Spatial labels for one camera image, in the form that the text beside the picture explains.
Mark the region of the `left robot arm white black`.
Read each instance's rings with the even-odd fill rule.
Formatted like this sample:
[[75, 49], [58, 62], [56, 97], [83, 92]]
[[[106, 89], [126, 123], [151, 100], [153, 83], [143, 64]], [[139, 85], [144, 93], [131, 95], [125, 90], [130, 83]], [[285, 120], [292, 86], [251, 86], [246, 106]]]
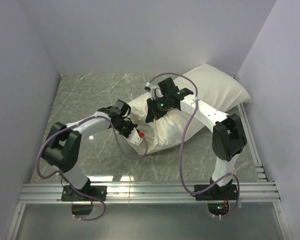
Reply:
[[68, 124], [56, 122], [52, 125], [37, 159], [44, 159], [55, 167], [55, 173], [59, 173], [68, 183], [62, 194], [67, 201], [105, 200], [106, 186], [93, 186], [79, 167], [81, 142], [96, 133], [112, 129], [129, 143], [139, 146], [143, 137], [137, 124], [128, 119], [130, 112], [131, 107], [127, 103], [117, 100], [113, 106], [102, 107], [79, 121]]

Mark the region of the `cream pillowcase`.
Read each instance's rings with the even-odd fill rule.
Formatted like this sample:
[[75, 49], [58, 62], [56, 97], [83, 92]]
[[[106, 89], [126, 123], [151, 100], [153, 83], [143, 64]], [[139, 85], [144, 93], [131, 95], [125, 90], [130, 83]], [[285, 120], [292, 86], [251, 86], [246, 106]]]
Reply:
[[241, 103], [251, 103], [247, 90], [230, 75], [209, 65], [203, 64], [174, 80], [179, 89], [187, 88], [194, 95], [188, 95], [181, 103], [181, 110], [171, 109], [163, 117], [146, 123], [148, 113], [146, 92], [130, 101], [129, 118], [144, 133], [145, 140], [140, 145], [131, 146], [139, 155], [152, 154], [175, 147], [181, 141], [188, 141], [204, 124], [198, 119], [200, 112], [196, 103], [206, 103], [220, 112], [227, 112]]

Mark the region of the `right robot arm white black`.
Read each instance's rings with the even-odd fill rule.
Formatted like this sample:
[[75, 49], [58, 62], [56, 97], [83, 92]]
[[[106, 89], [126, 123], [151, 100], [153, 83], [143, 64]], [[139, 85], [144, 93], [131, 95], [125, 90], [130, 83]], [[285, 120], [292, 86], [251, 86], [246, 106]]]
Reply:
[[235, 164], [247, 144], [247, 138], [241, 118], [237, 114], [229, 115], [215, 109], [199, 99], [198, 90], [179, 89], [172, 78], [167, 78], [157, 86], [146, 83], [145, 90], [151, 94], [147, 100], [147, 120], [153, 120], [177, 109], [190, 115], [190, 120], [196, 119], [212, 133], [212, 149], [216, 155], [214, 172], [210, 184], [202, 190], [191, 191], [182, 182], [184, 189], [192, 196], [210, 192], [211, 198], [223, 199], [232, 185]]

